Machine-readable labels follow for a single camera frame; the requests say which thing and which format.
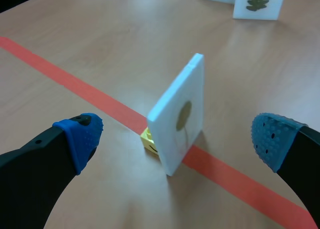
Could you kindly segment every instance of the wooden table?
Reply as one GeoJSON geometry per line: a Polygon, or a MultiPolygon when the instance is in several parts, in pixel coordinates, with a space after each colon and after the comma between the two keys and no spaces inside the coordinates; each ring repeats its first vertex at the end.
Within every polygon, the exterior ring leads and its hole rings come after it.
{"type": "MultiPolygon", "coordinates": [[[[196,144],[303,207],[256,155],[250,126],[270,112],[320,130],[320,0],[285,0],[279,21],[232,12],[205,0],[30,0],[0,14],[0,36],[144,116],[192,55],[204,54],[196,144]]],[[[137,134],[0,48],[1,153],[84,112],[104,121],[100,146],[46,229],[283,228],[185,165],[167,178],[137,134]]]]}

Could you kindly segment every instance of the red tape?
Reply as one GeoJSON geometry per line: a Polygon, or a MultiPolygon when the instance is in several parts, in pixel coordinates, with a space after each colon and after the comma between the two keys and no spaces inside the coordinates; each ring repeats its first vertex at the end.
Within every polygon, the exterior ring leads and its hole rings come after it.
{"type": "MultiPolygon", "coordinates": [[[[143,115],[9,38],[0,37],[0,47],[135,133],[140,135],[147,127],[147,120],[143,115]]],[[[287,229],[318,229],[308,211],[195,145],[189,150],[183,163],[287,229]]]]}

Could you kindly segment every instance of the blue rubber fingertip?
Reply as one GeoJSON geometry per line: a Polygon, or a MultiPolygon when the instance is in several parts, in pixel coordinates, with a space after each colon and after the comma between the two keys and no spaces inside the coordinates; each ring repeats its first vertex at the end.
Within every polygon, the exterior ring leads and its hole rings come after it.
{"type": "Polygon", "coordinates": [[[308,125],[271,113],[261,113],[253,120],[251,137],[255,152],[274,173],[280,169],[303,126],[308,125]]]}
{"type": "Polygon", "coordinates": [[[61,120],[52,125],[64,131],[77,175],[86,167],[91,152],[99,145],[104,127],[98,115],[94,113],[81,115],[91,116],[89,125],[81,125],[70,119],[61,120]]]}

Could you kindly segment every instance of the yellow object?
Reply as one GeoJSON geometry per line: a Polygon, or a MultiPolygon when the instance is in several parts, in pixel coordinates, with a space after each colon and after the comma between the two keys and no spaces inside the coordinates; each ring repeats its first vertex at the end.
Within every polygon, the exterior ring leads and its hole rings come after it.
{"type": "Polygon", "coordinates": [[[145,149],[158,155],[158,151],[156,149],[154,141],[152,140],[152,135],[148,127],[142,132],[140,138],[145,149]]]}

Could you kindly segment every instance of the light wood surface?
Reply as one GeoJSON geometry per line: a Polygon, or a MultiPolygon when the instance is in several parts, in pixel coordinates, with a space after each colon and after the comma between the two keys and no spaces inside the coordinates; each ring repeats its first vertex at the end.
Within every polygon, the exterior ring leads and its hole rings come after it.
{"type": "MultiPolygon", "coordinates": [[[[205,0],[31,0],[0,14],[0,36],[144,116],[192,55],[204,54],[197,145],[303,207],[256,155],[250,126],[270,112],[320,131],[320,0],[285,0],[279,21],[232,12],[205,0]]],[[[103,118],[99,150],[46,229],[282,228],[185,165],[167,178],[139,136],[0,49],[0,153],[83,112],[103,118]]]]}

